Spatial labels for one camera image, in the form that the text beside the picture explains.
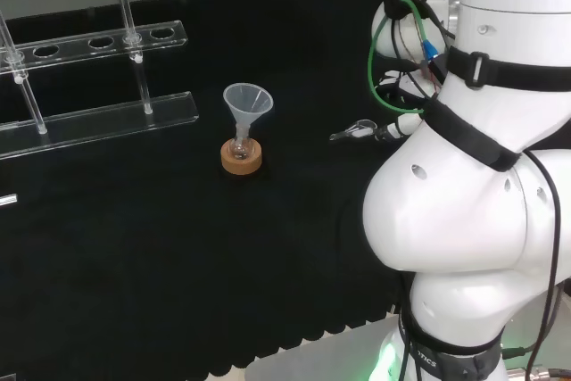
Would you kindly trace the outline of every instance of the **table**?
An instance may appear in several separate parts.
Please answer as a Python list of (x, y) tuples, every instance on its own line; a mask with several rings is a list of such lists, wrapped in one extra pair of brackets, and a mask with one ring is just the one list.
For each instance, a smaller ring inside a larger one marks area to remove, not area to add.
[[(149, 0), (137, 24), (182, 20), (185, 50), (152, 52), (152, 94), (190, 90), (192, 125), (0, 164), (0, 374), (28, 381), (180, 381), (245, 368), (324, 330), (385, 316), (395, 276), (361, 225), (369, 179), (397, 146), (330, 145), (394, 116), (368, 93), (380, 0)], [(10, 22), (15, 43), (121, 26), (117, 6)], [(386, 64), (379, 62), (379, 73)], [(0, 119), (26, 119), (0, 78)], [(36, 70), (44, 115), (136, 100), (127, 58)], [(268, 89), (252, 127), (264, 165), (229, 178), (235, 82)], [(569, 127), (544, 147), (570, 147)]]

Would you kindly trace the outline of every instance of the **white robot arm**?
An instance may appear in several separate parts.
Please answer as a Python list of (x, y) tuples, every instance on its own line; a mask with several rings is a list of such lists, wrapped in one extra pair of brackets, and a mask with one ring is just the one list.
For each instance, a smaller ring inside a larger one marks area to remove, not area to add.
[[(381, 7), (374, 29), (383, 16)], [(439, 104), (509, 153), (522, 153), (571, 119), (571, 87), (548, 75), (537, 87), (480, 86), (487, 58), (536, 69), (569, 68), (569, 29), (571, 0), (461, 0), (455, 48), (480, 54), (465, 80), (449, 73)], [(379, 40), (389, 34), (386, 26)], [(377, 49), (384, 46), (379, 42)], [(516, 70), (529, 80), (521, 72), (525, 68)], [(384, 264), (417, 272), (410, 302), (419, 328), (442, 343), (477, 349), (493, 343), (513, 314), (548, 288), (554, 195), (526, 155), (498, 171), (443, 134), (423, 122), (383, 165), (368, 187), (363, 221)], [(571, 152), (536, 156), (560, 198), (560, 282), (571, 276)], [(398, 330), (386, 343), (403, 355)], [(415, 359), (420, 359), (413, 357), (406, 370), (410, 380), (417, 378)], [(380, 379), (391, 379), (385, 376)], [(501, 360), (486, 376), (509, 379)], [(422, 379), (438, 378), (423, 370)]]

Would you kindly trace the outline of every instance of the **green cable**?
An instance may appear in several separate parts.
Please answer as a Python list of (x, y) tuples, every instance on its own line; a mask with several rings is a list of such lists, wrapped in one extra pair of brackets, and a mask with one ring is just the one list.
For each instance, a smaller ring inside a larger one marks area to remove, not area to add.
[(383, 17), (383, 19), (381, 20), (381, 23), (377, 27), (377, 31), (375, 32), (375, 35), (373, 36), (373, 41), (371, 42), (371, 47), (368, 50), (368, 61), (367, 61), (368, 85), (370, 87), (371, 93), (373, 93), (373, 95), (378, 100), (378, 102), (381, 103), (387, 109), (390, 109), (391, 111), (395, 111), (398, 113), (418, 113), (418, 114), (420, 114), (423, 112), (423, 110), (402, 109), (400, 107), (393, 106), (392, 104), (387, 103), (385, 100), (383, 100), (383, 97), (381, 97), (379, 94), (377, 94), (377, 89), (375, 88), (375, 82), (373, 81), (373, 58), (375, 56), (375, 48), (377, 47), (378, 37), (381, 34), (381, 30), (383, 29), (383, 27), (385, 26), (387, 21), (388, 21), (388, 18), (386, 16)]
[(414, 19), (417, 21), (418, 28), (420, 29), (420, 37), (422, 37), (422, 40), (426, 40), (425, 26), (422, 22), (422, 18), (420, 17), (420, 12), (418, 12), (417, 6), (411, 0), (401, 0), (401, 2), (407, 4), (409, 8), (412, 10)]

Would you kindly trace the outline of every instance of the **green led light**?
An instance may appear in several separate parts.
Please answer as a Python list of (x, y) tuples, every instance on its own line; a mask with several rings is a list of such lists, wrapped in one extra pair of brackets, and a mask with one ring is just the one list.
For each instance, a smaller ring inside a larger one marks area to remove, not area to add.
[(390, 381), (392, 379), (391, 368), (395, 359), (396, 351), (392, 344), (388, 344), (379, 353), (378, 363), (368, 381)]

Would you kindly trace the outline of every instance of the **acrylic rack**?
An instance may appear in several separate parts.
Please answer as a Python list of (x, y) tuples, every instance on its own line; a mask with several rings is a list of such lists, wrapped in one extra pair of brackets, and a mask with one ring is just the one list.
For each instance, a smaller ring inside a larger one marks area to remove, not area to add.
[[(0, 74), (11, 73), (31, 120), (0, 124), (0, 160), (143, 131), (194, 122), (198, 111), (190, 92), (151, 97), (144, 51), (183, 46), (180, 21), (135, 26), (128, 0), (119, 0), (124, 28), (15, 45), (0, 12)], [(71, 62), (128, 55), (140, 100), (43, 117), (29, 83), (29, 71)]]

